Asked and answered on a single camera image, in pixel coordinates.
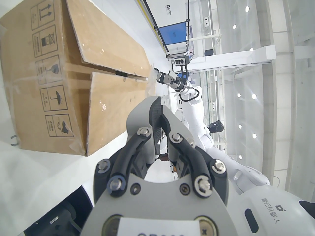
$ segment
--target blue panel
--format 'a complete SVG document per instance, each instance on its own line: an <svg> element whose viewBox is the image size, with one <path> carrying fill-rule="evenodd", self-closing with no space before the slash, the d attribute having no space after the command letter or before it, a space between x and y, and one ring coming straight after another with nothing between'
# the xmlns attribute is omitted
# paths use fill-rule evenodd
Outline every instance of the blue panel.
<svg viewBox="0 0 315 236"><path fill-rule="evenodd" d="M159 28L166 45L186 41L186 23L177 23Z"/></svg>

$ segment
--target robot logo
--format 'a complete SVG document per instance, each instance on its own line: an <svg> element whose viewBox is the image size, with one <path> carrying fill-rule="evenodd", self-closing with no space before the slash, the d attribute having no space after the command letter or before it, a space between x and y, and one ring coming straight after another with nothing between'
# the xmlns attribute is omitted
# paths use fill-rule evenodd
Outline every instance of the robot logo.
<svg viewBox="0 0 315 236"><path fill-rule="evenodd" d="M280 212L282 212L282 211L287 211L287 210L284 210L283 208L282 208L282 206L276 206L276 209L278 210L278 211L280 211Z"/></svg>

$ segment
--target white label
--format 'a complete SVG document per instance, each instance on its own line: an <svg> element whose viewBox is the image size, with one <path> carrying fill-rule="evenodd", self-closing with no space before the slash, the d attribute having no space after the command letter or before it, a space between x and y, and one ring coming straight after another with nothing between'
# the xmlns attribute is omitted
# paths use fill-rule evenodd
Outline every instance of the white label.
<svg viewBox="0 0 315 236"><path fill-rule="evenodd" d="M151 220L122 217L117 236L196 236L199 221Z"/></svg>
<svg viewBox="0 0 315 236"><path fill-rule="evenodd" d="M56 216L53 220L50 221L50 224L52 224L54 221L56 221L59 217Z"/></svg>
<svg viewBox="0 0 315 236"><path fill-rule="evenodd" d="M167 13L168 15L171 15L171 14L172 14L170 5L165 6L165 9L166 9L166 13Z"/></svg>

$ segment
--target box flap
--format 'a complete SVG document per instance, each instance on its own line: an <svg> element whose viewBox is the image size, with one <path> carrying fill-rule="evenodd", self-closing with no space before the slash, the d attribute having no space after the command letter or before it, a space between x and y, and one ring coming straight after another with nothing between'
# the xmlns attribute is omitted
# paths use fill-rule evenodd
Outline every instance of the box flap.
<svg viewBox="0 0 315 236"><path fill-rule="evenodd" d="M83 60L148 77L144 48L88 0L66 0Z"/></svg>
<svg viewBox="0 0 315 236"><path fill-rule="evenodd" d="M129 113L145 99L147 82L92 73L87 150L93 154L126 130Z"/></svg>

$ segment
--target arrow symbol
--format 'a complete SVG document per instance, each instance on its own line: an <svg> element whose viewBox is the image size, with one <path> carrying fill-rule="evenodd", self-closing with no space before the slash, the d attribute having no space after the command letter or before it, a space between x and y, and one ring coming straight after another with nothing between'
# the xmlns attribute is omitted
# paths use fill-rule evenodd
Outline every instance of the arrow symbol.
<svg viewBox="0 0 315 236"><path fill-rule="evenodd" d="M48 10L51 7L51 4L48 4L46 7L44 7L43 9L39 9L39 19L42 20L44 17L46 16L50 16L52 14L52 12L48 12L45 15L42 15L42 11L44 10Z"/></svg>
<svg viewBox="0 0 315 236"><path fill-rule="evenodd" d="M45 14L45 15L43 15L43 16L40 15L40 17L41 17L40 19L43 19L43 18L46 17L46 16L50 16L51 14L52 14L52 12L48 12L47 14Z"/></svg>
<svg viewBox="0 0 315 236"><path fill-rule="evenodd" d="M46 9L49 9L51 7L51 5L50 4L48 4L46 7L44 7L43 9L40 9L41 11L44 11L44 10L46 10Z"/></svg>

